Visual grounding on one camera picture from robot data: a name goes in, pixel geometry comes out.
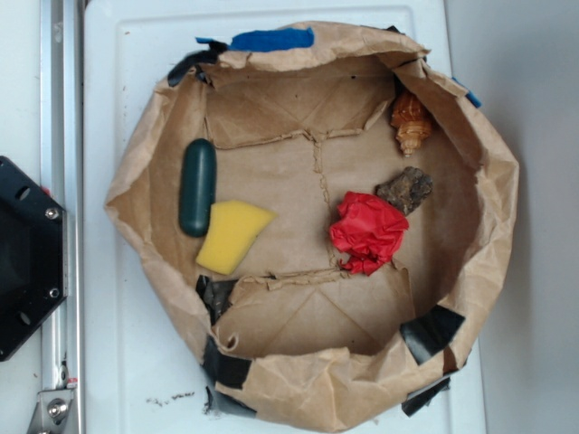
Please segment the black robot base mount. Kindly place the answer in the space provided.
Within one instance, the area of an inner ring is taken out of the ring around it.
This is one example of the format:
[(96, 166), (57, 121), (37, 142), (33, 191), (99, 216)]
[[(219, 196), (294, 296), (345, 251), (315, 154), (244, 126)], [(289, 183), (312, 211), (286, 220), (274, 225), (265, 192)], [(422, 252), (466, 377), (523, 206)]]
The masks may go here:
[(1, 360), (8, 361), (66, 298), (64, 209), (1, 157)]

